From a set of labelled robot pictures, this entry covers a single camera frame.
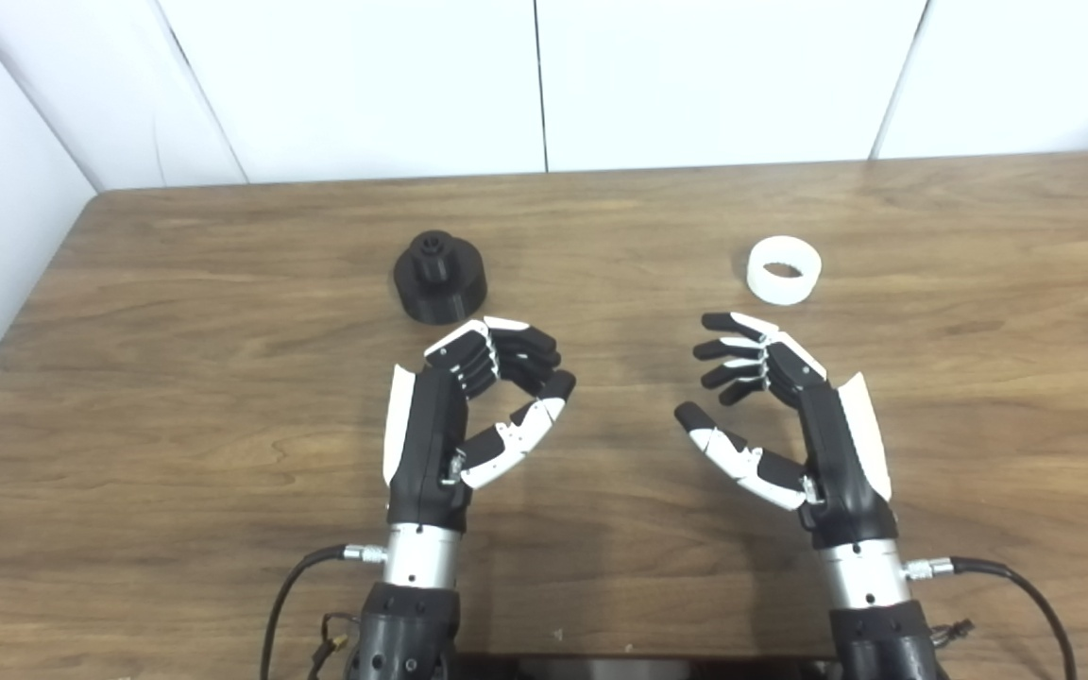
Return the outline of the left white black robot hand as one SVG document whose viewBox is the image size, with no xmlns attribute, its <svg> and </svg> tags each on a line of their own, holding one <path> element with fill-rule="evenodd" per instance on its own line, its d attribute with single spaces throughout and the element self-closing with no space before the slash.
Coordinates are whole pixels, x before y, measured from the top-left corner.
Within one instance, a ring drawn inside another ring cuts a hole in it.
<svg viewBox="0 0 1088 680">
<path fill-rule="evenodd" d="M 556 339 L 526 322 L 472 319 L 423 353 L 419 371 L 394 366 L 382 475 L 390 526 L 463 534 L 475 490 L 526 461 L 562 415 L 577 379 Z M 468 432 L 469 405 L 497 383 L 528 401 L 505 421 Z"/>
</svg>

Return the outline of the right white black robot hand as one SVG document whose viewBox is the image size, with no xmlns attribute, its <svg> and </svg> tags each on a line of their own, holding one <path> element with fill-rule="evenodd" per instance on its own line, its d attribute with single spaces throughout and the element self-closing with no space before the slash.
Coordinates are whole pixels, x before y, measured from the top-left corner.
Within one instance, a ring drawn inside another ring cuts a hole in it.
<svg viewBox="0 0 1088 680">
<path fill-rule="evenodd" d="M 714 332 L 692 349 L 710 363 L 701 386 L 726 406 L 772 393 L 798 413 L 805 460 L 753 445 L 687 401 L 673 416 L 695 448 L 738 486 L 798 514 L 816 551 L 898 537 L 893 481 L 863 375 L 834 384 L 798 339 L 753 316 L 707 313 L 701 324 Z"/>
</svg>

